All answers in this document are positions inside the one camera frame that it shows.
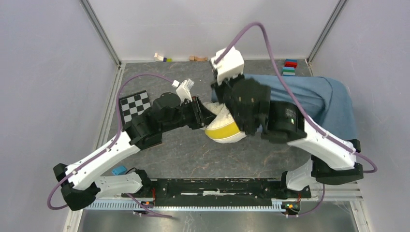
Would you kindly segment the white pillow with yellow side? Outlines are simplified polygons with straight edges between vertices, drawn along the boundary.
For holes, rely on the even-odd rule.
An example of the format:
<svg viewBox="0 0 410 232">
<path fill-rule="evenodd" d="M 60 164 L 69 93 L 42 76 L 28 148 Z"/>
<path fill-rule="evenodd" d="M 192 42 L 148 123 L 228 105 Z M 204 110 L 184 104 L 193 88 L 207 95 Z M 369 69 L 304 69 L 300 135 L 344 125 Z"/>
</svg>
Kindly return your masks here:
<svg viewBox="0 0 410 232">
<path fill-rule="evenodd" d="M 223 103 L 204 102 L 204 106 L 216 115 L 214 120 L 205 127 L 208 138 L 220 144 L 236 143 L 247 135 L 239 130 L 229 109 Z"/>
</svg>

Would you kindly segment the blue fabric pillowcase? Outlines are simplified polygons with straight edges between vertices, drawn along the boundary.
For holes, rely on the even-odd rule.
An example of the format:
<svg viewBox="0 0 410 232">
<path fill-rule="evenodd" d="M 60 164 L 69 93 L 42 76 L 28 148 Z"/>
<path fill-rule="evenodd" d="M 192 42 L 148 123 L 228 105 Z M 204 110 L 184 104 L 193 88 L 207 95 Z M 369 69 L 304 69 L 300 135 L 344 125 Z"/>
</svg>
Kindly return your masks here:
<svg viewBox="0 0 410 232">
<path fill-rule="evenodd" d="M 318 125 L 345 141 L 358 138 L 352 101 L 341 82 L 300 76 L 285 76 L 283 80 Z M 217 102 L 214 92 L 211 102 Z"/>
</svg>

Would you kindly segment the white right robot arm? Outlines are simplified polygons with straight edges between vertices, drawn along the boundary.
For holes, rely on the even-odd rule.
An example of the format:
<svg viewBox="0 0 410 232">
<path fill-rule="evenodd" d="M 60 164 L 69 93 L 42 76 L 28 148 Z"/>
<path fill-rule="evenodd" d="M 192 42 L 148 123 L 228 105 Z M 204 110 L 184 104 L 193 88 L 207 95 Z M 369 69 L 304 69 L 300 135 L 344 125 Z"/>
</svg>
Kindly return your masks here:
<svg viewBox="0 0 410 232">
<path fill-rule="evenodd" d="M 312 183 L 341 185 L 363 178 L 357 162 L 360 143 L 345 87 L 324 77 L 279 78 L 243 75 L 211 84 L 205 106 L 216 118 L 205 128 L 220 144 L 260 134 L 263 140 L 286 144 L 311 154 L 293 171 L 285 171 L 279 191 L 292 197 Z"/>
</svg>

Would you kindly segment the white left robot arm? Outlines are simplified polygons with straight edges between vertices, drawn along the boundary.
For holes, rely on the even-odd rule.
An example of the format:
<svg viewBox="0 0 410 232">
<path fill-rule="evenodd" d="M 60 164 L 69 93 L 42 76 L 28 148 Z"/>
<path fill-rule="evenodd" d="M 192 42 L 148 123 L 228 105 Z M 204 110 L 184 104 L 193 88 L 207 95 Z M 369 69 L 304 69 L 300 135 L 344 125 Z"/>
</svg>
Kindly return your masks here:
<svg viewBox="0 0 410 232">
<path fill-rule="evenodd" d="M 159 145 L 162 135 L 184 126 L 202 129 L 216 117 L 201 100 L 193 96 L 181 101 L 174 93 L 164 93 L 151 107 L 119 127 L 115 137 L 82 160 L 53 168 L 66 207 L 84 209 L 104 193 L 137 193 L 148 196 L 152 184 L 137 173 L 124 177 L 112 176 L 105 182 L 102 174 L 132 154 Z"/>
</svg>

